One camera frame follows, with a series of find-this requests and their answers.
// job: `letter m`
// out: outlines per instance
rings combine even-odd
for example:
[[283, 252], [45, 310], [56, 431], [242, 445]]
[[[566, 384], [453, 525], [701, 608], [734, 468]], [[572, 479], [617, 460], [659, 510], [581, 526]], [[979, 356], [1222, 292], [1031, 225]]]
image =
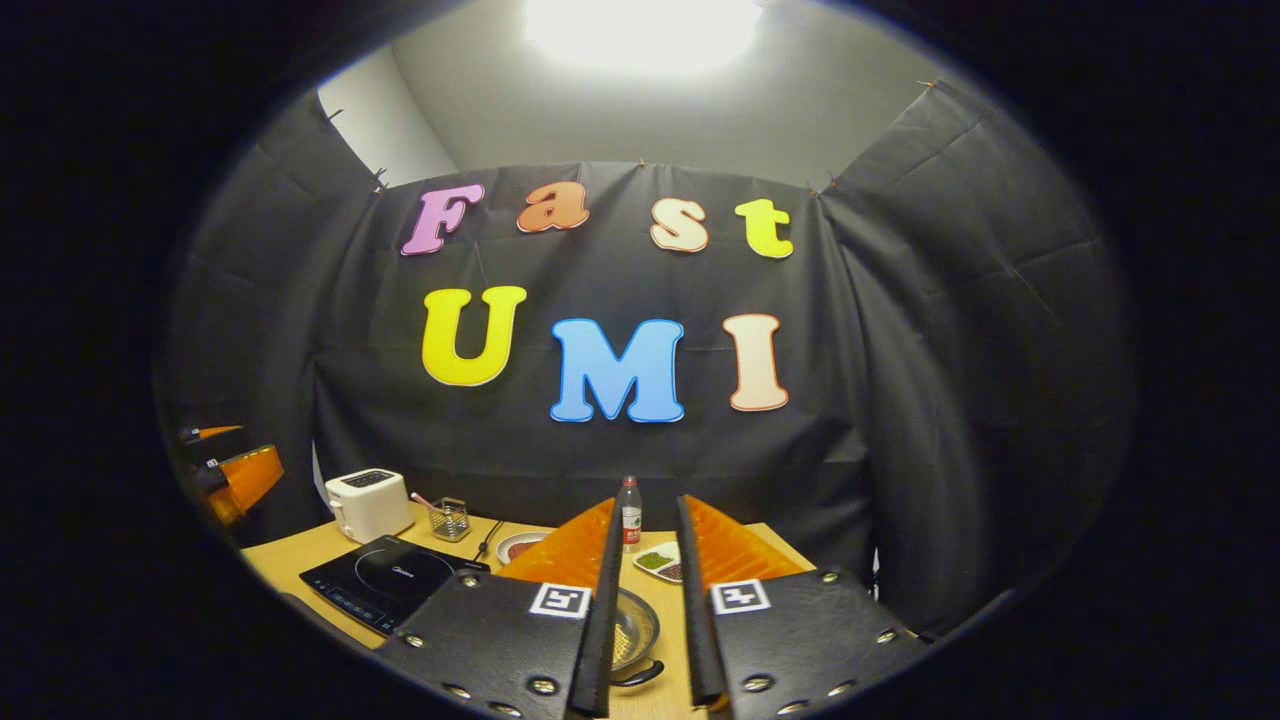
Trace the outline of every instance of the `letter m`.
[[622, 357], [613, 355], [595, 320], [561, 320], [552, 325], [552, 334], [561, 341], [564, 355], [561, 398], [552, 406], [552, 418], [562, 423], [590, 420], [594, 410], [586, 402], [586, 386], [611, 420], [622, 411], [632, 386], [636, 400], [627, 407], [632, 420], [675, 423], [685, 416], [684, 406], [676, 402], [676, 342], [685, 334], [680, 323], [640, 323]]

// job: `orange letter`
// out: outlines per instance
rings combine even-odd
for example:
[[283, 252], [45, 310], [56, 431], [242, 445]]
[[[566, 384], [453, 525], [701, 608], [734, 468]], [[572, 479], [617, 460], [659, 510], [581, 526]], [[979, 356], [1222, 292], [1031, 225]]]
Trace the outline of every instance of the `orange letter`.
[[576, 182], [544, 184], [530, 192], [525, 202], [529, 202], [529, 208], [516, 218], [516, 227], [524, 232], [576, 228], [590, 215], [584, 208], [586, 188]]
[[773, 364], [773, 315], [733, 315], [724, 320], [724, 332], [733, 336], [737, 350], [737, 392], [728, 404], [735, 410], [755, 413], [782, 407], [790, 400], [778, 387], [778, 370]]
[[703, 227], [707, 211], [691, 200], [663, 197], [653, 204], [653, 219], [657, 224], [649, 228], [649, 237], [664, 250], [698, 252], [710, 240]]

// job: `ceiling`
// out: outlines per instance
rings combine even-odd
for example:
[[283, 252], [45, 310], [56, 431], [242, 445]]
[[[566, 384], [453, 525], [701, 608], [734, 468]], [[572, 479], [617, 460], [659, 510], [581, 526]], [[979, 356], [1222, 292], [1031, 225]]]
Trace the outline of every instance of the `ceiling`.
[[806, 0], [760, 5], [746, 53], [689, 76], [559, 60], [526, 37], [520, 0], [465, 3], [393, 53], [461, 170], [644, 159], [822, 188], [940, 65], [870, 18]]

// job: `black induction cooktop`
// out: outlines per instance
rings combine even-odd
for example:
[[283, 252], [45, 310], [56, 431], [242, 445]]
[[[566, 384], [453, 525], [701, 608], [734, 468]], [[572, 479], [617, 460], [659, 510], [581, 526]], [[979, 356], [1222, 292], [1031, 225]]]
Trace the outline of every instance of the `black induction cooktop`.
[[484, 562], [383, 536], [298, 577], [338, 610], [389, 635], [463, 568], [489, 571]]

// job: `white toaster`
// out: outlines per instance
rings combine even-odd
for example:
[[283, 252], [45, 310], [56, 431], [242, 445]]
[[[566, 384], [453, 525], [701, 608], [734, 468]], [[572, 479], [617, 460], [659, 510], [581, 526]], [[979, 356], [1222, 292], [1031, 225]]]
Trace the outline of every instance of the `white toaster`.
[[394, 536], [413, 524], [408, 491], [399, 473], [369, 468], [334, 478], [324, 484], [338, 529], [364, 544], [383, 536]]

